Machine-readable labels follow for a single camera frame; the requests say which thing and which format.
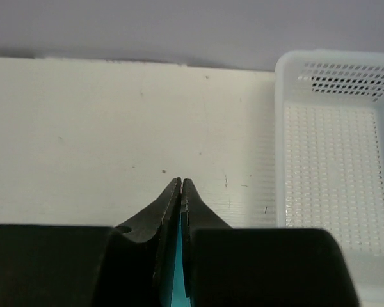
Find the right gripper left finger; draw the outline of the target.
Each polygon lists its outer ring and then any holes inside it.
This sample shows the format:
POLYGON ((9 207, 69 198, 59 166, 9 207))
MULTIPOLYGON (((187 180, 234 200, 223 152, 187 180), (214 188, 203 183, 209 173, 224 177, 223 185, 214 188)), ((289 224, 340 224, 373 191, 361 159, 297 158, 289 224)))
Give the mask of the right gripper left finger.
POLYGON ((180 215, 174 178, 117 226, 0 224, 0 306, 169 306, 180 215))

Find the teal t shirt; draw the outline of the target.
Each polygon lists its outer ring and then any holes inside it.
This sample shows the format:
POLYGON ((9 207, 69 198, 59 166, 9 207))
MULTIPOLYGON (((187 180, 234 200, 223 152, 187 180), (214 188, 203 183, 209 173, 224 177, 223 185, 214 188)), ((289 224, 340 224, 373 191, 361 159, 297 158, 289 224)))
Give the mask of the teal t shirt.
POLYGON ((175 267, 172 287, 171 307, 191 307, 190 298, 186 295, 184 269, 182 264, 182 222, 179 219, 175 250, 175 267))

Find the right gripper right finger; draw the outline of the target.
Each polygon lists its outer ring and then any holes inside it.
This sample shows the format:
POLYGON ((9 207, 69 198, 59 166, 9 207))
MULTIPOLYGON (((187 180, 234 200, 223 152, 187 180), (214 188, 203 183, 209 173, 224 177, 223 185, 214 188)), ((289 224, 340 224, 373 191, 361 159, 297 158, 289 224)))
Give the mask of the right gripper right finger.
POLYGON ((342 251, 320 228, 233 228, 185 179, 182 264, 192 306, 358 306, 342 251))

